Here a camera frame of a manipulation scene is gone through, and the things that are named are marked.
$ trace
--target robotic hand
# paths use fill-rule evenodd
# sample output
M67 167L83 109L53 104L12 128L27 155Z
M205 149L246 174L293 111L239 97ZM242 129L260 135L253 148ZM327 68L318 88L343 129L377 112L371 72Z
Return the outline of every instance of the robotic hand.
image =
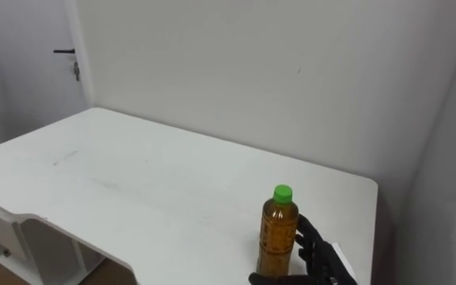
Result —
M298 255L306 262L307 275L265 277L257 273L249 276L251 285L356 285L337 256L335 249L300 215L295 241L302 247Z

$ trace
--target table top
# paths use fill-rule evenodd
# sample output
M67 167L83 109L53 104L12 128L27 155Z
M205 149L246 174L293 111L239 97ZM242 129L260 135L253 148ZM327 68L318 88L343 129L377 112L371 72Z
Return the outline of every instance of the table top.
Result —
M370 284L370 179L102 108L0 145L1 209L61 230L141 284L247 284L277 184ZM294 251L291 273L305 273Z

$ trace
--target floor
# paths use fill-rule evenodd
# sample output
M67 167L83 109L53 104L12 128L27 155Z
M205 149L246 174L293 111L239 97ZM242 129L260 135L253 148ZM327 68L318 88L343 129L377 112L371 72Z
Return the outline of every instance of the floor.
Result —
M27 284L12 272L0 265L1 285ZM82 282L82 285L134 285L135 280L130 271L117 263L106 260L91 275Z

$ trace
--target door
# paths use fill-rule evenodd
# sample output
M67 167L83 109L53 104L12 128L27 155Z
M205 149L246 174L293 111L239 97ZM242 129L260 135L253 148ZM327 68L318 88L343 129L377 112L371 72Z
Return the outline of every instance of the door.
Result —
M0 108L5 139L87 108L75 79L74 48L64 0L0 0Z

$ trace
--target green bottle cap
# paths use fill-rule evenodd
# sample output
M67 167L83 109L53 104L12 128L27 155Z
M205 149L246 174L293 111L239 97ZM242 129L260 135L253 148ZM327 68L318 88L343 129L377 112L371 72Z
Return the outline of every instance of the green bottle cap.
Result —
M274 189L274 201L276 203L291 203L293 190L288 185L277 185Z

